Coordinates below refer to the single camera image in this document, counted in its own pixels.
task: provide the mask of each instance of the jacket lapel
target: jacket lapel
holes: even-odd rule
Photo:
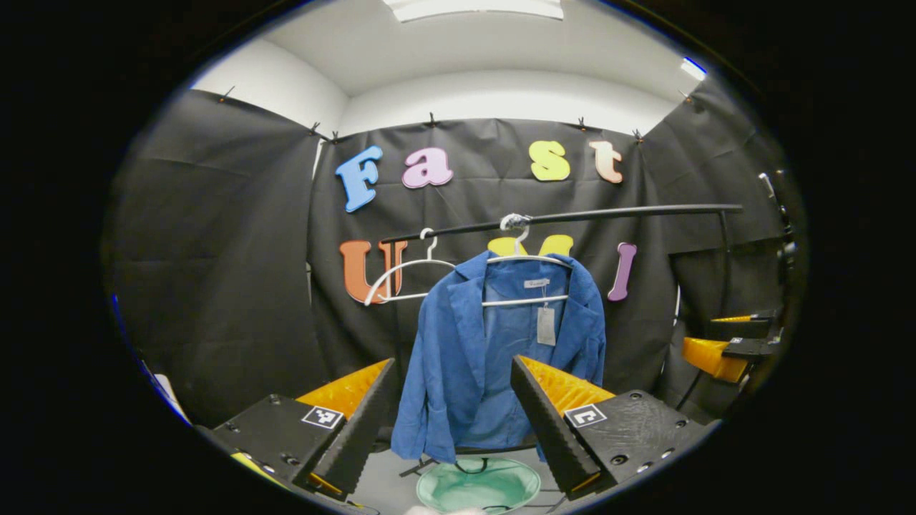
[[[455,317],[455,328],[458,334],[455,337],[461,342],[461,347],[467,362],[471,365],[471,373],[477,387],[484,389],[484,275],[486,261],[490,258],[490,251],[479,254],[463,264],[455,271],[465,277],[465,282],[453,284],[447,288],[452,313]]]
[[[569,298],[563,308],[560,333],[557,335],[557,348],[553,351],[553,356],[549,363],[551,367],[564,369],[582,350],[585,342],[588,341],[589,335],[594,333],[596,326],[605,314],[595,311],[593,309],[595,306],[588,306],[592,298],[601,297],[600,294],[595,297],[597,287],[594,285],[594,279],[588,270],[569,256],[559,254],[549,254],[549,256],[560,259],[572,266],[568,291]]]
[[[563,370],[573,361],[573,358],[579,354],[585,342],[588,341],[589,335],[594,332],[599,316],[598,313],[586,308],[570,295],[563,308],[557,346],[553,350],[549,363],[551,367]]]

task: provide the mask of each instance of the hanger hook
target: hanger hook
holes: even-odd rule
[[[524,230],[521,233],[521,236],[516,238],[515,247],[516,247],[516,256],[521,255],[521,242],[525,241],[525,238],[528,237],[528,231],[531,226],[529,221],[531,220],[530,216],[525,216],[524,214],[507,214],[503,216],[503,219],[499,221],[499,228],[503,231],[507,231],[509,228],[519,228],[522,227]]]
[[[429,227],[427,227],[427,228],[423,229],[422,231],[420,231],[420,239],[425,239],[425,238],[426,238],[426,233],[428,233],[428,232],[432,232],[432,229],[430,229]],[[433,236],[433,237],[432,237],[432,245],[430,245],[430,246],[426,249],[426,259],[432,260],[432,250],[433,250],[437,245],[439,245],[439,237],[438,237],[438,236]]]
[[[521,256],[521,242],[528,237],[528,231],[531,229],[530,225],[525,225],[525,230],[522,231],[521,236],[516,238],[516,256]]]

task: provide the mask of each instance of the clothes hanger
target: clothes hanger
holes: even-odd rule
[[[511,225],[514,225],[514,226],[524,225],[524,230],[522,231],[521,236],[517,237],[515,241],[516,253],[514,256],[491,257],[486,262],[487,263],[497,263],[499,261],[512,261],[516,259],[526,259],[526,260],[533,260],[533,261],[548,261],[550,263],[555,263],[557,265],[562,265],[566,268],[573,269],[573,267],[569,263],[560,261],[559,259],[555,257],[522,255],[521,242],[524,241],[524,239],[528,237],[530,225],[528,225],[526,222],[529,219],[530,219],[529,217],[521,215],[521,214],[509,214],[507,216],[504,216],[503,219],[500,220],[499,222],[499,228],[504,231],[508,230],[508,228]],[[484,307],[486,306],[511,306],[511,305],[516,305],[516,304],[536,304],[539,302],[544,302],[544,305],[546,306],[547,302],[565,301],[566,299],[569,299],[569,295],[555,295],[552,297],[540,297],[539,299],[518,299],[515,301],[488,301],[488,302],[483,302],[482,305]]]
[[[530,216],[524,216],[522,214],[514,214],[514,213],[504,216],[503,219],[499,221],[499,228],[502,229],[503,231],[507,231],[511,226],[516,226],[516,227],[520,225],[524,226],[524,230],[522,231],[521,236],[517,237],[515,241],[516,253],[513,256],[491,257],[486,262],[487,263],[497,263],[498,261],[512,261],[516,259],[527,259],[530,261],[548,261],[556,265],[561,265],[566,268],[573,269],[573,267],[570,266],[569,263],[560,261],[556,257],[528,256],[528,255],[523,255],[521,253],[521,242],[524,241],[525,238],[528,237],[528,232],[531,228],[531,226],[527,224],[527,221],[530,219],[531,219]]]
[[[430,229],[429,227],[423,229],[423,230],[420,232],[420,239],[421,239],[421,240],[424,239],[424,238],[426,237],[426,233],[427,233],[427,232],[430,232],[430,231],[432,231],[432,229]],[[369,293],[368,293],[368,295],[365,296],[365,300],[363,301],[363,305],[364,305],[364,306],[368,306],[369,304],[371,304],[371,303],[372,303],[372,298],[373,298],[373,296],[375,296],[376,290],[378,290],[378,287],[381,286],[382,281],[384,281],[384,280],[387,279],[391,274],[395,273],[396,271],[398,271],[398,270],[400,270],[400,269],[402,269],[402,268],[404,268],[404,267],[409,267],[410,265],[417,265],[417,264],[419,264],[419,263],[436,263],[436,264],[439,264],[439,265],[448,265],[448,266],[451,267],[451,268],[455,268],[455,265],[453,265],[452,263],[449,263],[448,261],[441,261],[441,260],[439,260],[439,259],[433,259],[433,258],[432,258],[432,250],[433,250],[433,249],[436,247],[436,245],[438,245],[438,244],[439,244],[439,237],[438,237],[438,236],[434,236],[433,239],[432,239],[432,245],[430,245],[429,248],[426,249],[426,259],[415,259],[415,260],[413,260],[413,261],[408,261],[407,263],[401,263],[400,265],[397,265],[396,267],[391,268],[391,269],[389,269],[387,272],[385,272],[384,274],[382,274],[382,277],[378,278],[378,280],[376,281],[376,283],[372,285],[372,288],[369,289]],[[382,304],[384,304],[384,303],[386,303],[386,302],[388,302],[388,301],[404,301],[404,300],[406,300],[406,299],[418,299],[419,297],[426,297],[426,295],[427,295],[427,293],[413,293],[413,294],[410,294],[410,295],[399,295],[399,296],[397,296],[397,297],[392,297],[392,296],[391,296],[391,281],[386,282],[385,288],[386,288],[386,295],[385,295],[385,296],[382,296],[382,302],[381,302]]]

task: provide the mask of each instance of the blue jacket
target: blue jacket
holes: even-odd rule
[[[425,453],[454,463],[455,446],[503,449],[521,444],[531,427],[509,386],[515,355],[601,386],[606,347],[603,297],[581,263],[568,256],[550,256],[571,265],[572,271],[538,260],[487,264],[496,257],[487,250],[456,267],[430,290],[420,306],[417,337],[391,436],[395,454],[419,459]],[[526,284],[536,279],[550,283]],[[563,294],[569,299],[549,306],[554,310],[555,345],[538,341],[543,303],[481,305],[484,300]]]

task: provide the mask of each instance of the clothing label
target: clothing label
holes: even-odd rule
[[[557,345],[557,337],[553,333],[553,308],[538,308],[538,343]]]
[[[550,279],[532,279],[525,281],[525,288],[540,288],[551,283]]]

